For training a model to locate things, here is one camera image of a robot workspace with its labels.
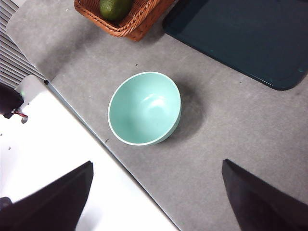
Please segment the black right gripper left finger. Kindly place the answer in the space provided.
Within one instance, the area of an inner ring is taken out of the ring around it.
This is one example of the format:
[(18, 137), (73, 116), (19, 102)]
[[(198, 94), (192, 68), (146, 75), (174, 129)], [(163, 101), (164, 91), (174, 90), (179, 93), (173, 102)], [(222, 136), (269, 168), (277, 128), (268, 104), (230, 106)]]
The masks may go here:
[(0, 210), (2, 231), (74, 231), (93, 180), (88, 161), (39, 191)]

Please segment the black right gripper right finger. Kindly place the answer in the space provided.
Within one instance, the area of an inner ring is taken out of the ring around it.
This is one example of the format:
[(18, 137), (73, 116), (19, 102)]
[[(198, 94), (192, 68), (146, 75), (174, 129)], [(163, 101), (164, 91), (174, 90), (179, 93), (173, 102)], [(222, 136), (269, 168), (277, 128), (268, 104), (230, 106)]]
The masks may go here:
[(306, 231), (307, 204), (281, 192), (229, 159), (221, 170), (225, 189), (243, 231)]

